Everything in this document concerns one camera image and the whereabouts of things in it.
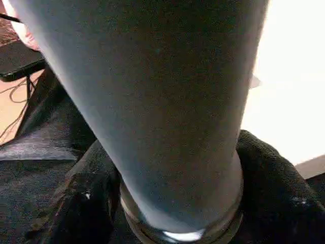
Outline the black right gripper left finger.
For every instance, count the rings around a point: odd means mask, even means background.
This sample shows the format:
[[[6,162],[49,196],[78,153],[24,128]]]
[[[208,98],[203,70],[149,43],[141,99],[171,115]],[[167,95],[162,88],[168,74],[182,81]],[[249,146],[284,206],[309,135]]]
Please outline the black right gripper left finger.
[[[66,174],[39,212],[25,243],[108,243],[119,202],[120,176],[99,141]]]

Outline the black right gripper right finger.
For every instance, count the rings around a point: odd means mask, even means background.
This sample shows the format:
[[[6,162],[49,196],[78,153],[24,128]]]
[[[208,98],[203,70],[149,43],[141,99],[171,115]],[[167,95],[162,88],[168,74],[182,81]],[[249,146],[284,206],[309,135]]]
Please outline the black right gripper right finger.
[[[324,243],[324,205],[294,166],[242,130],[243,221],[235,243]]]

